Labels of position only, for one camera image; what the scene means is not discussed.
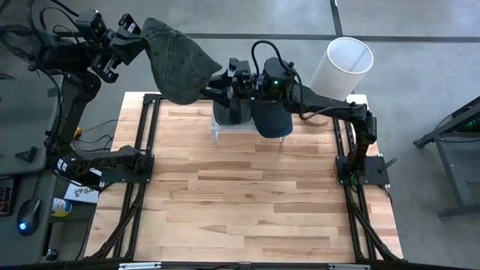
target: wood plank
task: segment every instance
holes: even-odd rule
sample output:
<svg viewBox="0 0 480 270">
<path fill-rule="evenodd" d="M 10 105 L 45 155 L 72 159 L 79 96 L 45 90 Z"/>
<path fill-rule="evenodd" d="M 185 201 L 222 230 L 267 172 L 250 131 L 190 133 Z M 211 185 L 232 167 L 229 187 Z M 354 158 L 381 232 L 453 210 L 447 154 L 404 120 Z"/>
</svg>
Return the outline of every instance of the wood plank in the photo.
<svg viewBox="0 0 480 270">
<path fill-rule="evenodd" d="M 134 144 L 144 94 L 125 93 L 113 149 Z M 154 172 L 134 259 L 353 262 L 345 196 L 335 170 L 332 120 L 310 127 L 293 115 L 293 132 L 283 143 L 258 133 L 221 133 L 215 142 L 211 117 L 211 101 L 189 106 L 162 101 L 152 149 Z M 343 123 L 340 129 L 345 130 Z M 378 146 L 368 153 L 378 155 Z M 87 256 L 117 225 L 124 194 L 125 185 L 118 183 L 100 195 Z M 375 186 L 365 187 L 365 194 L 372 226 L 401 256 L 389 198 Z M 365 232 L 359 223 L 357 227 L 366 254 Z"/>
</svg>

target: cap brim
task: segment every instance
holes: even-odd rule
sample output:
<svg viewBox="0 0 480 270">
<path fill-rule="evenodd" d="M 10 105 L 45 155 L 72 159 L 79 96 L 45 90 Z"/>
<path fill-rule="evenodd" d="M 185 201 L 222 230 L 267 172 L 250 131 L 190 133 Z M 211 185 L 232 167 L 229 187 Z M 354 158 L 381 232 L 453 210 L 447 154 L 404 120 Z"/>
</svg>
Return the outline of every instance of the cap brim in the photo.
<svg viewBox="0 0 480 270">
<path fill-rule="evenodd" d="M 279 102 L 250 102 L 252 117 L 260 135 L 280 138 L 292 133 L 292 114 Z"/>
</svg>

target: concrete floor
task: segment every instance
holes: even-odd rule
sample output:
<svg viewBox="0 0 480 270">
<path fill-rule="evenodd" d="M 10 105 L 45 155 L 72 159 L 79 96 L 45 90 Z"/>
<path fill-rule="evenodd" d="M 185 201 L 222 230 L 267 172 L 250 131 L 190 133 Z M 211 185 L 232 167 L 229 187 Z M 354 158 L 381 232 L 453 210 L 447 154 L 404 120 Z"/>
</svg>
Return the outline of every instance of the concrete floor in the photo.
<svg viewBox="0 0 480 270">
<path fill-rule="evenodd" d="M 476 0 L 337 0 L 345 35 L 479 36 L 480 1 Z M 123 13 L 143 24 L 156 17 L 187 33 L 332 35 L 329 0 L 64 0 L 77 12 L 99 10 L 115 28 Z M 22 8 L 8 7 L 0 23 L 24 23 L 13 15 Z M 50 26 L 63 23 L 51 11 Z M 202 39 L 198 44 L 216 61 L 250 59 L 254 40 Z M 314 75 L 328 41 L 276 40 L 282 56 L 295 62 L 304 82 Z M 437 150 L 416 149 L 412 141 L 432 130 L 446 115 L 480 94 L 480 43 L 369 43 L 375 56 L 370 73 L 355 90 L 366 94 L 378 118 L 378 143 L 385 158 L 397 158 L 389 169 L 391 195 L 403 254 L 415 263 L 478 268 L 480 266 L 480 215 L 439 220 L 437 212 L 455 205 Z M 273 56 L 260 46 L 259 62 Z M 5 52 L 1 72 L 38 79 Z M 106 83 L 87 107 L 81 126 L 88 128 L 118 116 L 126 91 L 156 91 L 149 61 L 140 55 L 129 67 L 121 66 L 118 82 Z M 51 87 L 43 80 L 44 88 Z M 113 135 L 109 124 L 85 136 Z M 103 143 L 90 148 L 103 147 Z M 76 254 L 78 237 L 64 238 L 66 254 Z"/>
</svg>

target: white cup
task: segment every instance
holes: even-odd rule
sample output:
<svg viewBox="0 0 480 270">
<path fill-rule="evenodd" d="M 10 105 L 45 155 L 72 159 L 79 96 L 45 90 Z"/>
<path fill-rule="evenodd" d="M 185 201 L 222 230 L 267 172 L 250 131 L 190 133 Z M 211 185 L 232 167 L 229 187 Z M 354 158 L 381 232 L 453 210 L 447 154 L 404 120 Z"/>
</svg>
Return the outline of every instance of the white cup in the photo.
<svg viewBox="0 0 480 270">
<path fill-rule="evenodd" d="M 323 54 L 309 87 L 318 95 L 344 101 L 374 64 L 374 54 L 360 40 L 339 37 Z"/>
</svg>

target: wooden table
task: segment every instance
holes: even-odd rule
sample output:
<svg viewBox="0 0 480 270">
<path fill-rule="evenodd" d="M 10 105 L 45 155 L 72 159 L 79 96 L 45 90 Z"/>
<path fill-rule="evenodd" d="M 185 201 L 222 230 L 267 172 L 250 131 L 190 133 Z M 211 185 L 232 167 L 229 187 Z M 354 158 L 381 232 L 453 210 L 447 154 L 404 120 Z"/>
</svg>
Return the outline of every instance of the wooden table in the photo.
<svg viewBox="0 0 480 270">
<path fill-rule="evenodd" d="M 134 144 L 144 94 L 125 94 L 113 149 Z M 258 133 L 222 133 L 216 144 L 211 116 L 209 100 L 160 105 L 135 260 L 354 262 L 332 120 L 309 127 L 294 115 L 283 144 Z M 377 154 L 373 145 L 369 155 Z M 113 184 L 101 194 L 85 255 L 119 222 L 124 192 Z M 376 186 L 365 193 L 372 226 L 401 257 L 389 198 Z"/>
</svg>

